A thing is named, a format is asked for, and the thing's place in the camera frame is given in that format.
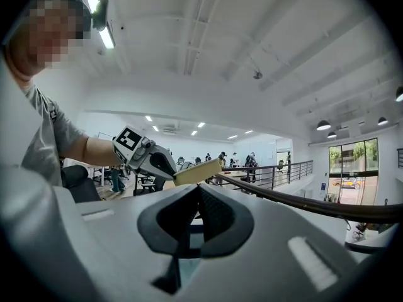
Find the man's arm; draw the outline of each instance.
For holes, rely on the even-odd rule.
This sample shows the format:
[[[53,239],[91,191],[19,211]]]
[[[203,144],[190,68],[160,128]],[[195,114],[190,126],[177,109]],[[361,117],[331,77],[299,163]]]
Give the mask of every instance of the man's arm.
[[[113,151],[110,141],[99,138],[80,137],[63,157],[85,162],[91,165],[120,165],[122,162]]]

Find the gray t-shirt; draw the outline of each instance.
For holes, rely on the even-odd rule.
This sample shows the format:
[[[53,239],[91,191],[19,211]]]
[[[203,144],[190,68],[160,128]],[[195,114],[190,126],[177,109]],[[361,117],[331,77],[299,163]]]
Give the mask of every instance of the gray t-shirt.
[[[61,186],[59,154],[68,151],[85,134],[35,84],[27,90],[26,97],[43,121],[26,151],[22,166],[41,174],[51,185]]]

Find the window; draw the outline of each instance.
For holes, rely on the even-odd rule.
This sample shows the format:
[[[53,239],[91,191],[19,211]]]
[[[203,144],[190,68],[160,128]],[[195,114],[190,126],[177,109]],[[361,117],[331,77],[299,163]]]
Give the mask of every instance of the window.
[[[373,204],[378,184],[378,139],[329,147],[327,200]]]

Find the ceiling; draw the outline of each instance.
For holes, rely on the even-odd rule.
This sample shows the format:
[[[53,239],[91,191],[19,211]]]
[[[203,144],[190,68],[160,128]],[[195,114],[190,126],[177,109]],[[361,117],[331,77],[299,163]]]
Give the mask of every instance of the ceiling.
[[[126,124],[144,130],[148,132],[154,132],[154,128],[157,126],[158,133],[165,135],[172,135],[181,138],[191,138],[196,140],[205,141],[220,141],[220,142],[236,142],[239,140],[245,140],[247,138],[255,137],[262,133],[256,131],[245,134],[247,130],[241,130],[238,128],[229,128],[227,126],[219,126],[206,123],[203,127],[198,128],[200,122],[191,122],[185,120],[174,120],[171,118],[159,118],[153,116],[152,121],[148,121],[145,116],[137,115],[119,115]],[[191,136],[193,131],[197,131],[196,135]],[[237,135],[236,138],[228,139],[231,136]]]
[[[322,119],[403,115],[394,102],[402,64],[363,0],[110,0],[108,20],[116,47],[103,49],[92,32],[79,57],[92,79],[170,71],[221,80],[234,95],[280,104],[308,130]]]

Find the security camera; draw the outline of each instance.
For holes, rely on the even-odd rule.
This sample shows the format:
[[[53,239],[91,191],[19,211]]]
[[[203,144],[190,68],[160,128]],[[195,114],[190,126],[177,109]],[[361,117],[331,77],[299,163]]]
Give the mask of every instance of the security camera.
[[[255,72],[253,75],[254,79],[260,79],[263,77],[263,74],[261,72]]]

